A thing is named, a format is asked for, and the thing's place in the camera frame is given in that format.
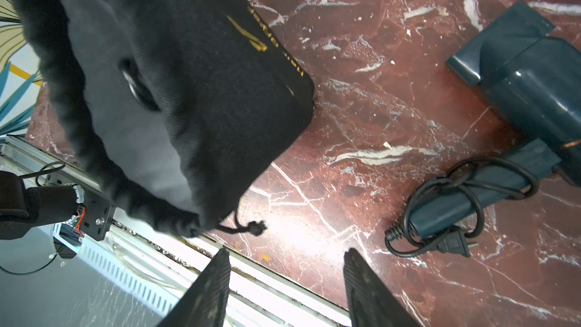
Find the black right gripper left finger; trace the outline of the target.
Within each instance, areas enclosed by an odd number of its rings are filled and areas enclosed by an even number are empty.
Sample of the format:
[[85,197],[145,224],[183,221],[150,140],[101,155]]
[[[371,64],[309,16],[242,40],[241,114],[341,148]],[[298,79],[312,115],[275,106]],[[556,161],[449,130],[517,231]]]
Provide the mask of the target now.
[[223,248],[157,326],[223,326],[230,292],[230,275],[229,253]]

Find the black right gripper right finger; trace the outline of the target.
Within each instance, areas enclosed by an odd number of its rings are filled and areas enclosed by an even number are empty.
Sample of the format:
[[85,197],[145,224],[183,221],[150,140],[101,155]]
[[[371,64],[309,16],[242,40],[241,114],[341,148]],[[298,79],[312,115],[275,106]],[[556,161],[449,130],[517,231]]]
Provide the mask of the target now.
[[419,326],[355,248],[344,255],[343,277],[352,326]]

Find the black hair dryer bag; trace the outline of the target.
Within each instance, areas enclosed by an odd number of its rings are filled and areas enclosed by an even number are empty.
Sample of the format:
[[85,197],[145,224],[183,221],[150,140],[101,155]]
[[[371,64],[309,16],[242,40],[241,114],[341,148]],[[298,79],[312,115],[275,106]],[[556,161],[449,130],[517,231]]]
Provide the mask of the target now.
[[220,230],[315,86],[248,0],[9,0],[84,171],[160,233]]

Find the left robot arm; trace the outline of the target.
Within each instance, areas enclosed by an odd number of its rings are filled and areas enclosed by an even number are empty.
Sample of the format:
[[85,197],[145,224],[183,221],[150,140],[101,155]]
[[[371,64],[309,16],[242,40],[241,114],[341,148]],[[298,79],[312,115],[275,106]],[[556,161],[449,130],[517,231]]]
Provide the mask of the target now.
[[16,174],[1,172],[1,239],[24,237],[32,228],[63,223],[83,210],[77,184],[27,188]]

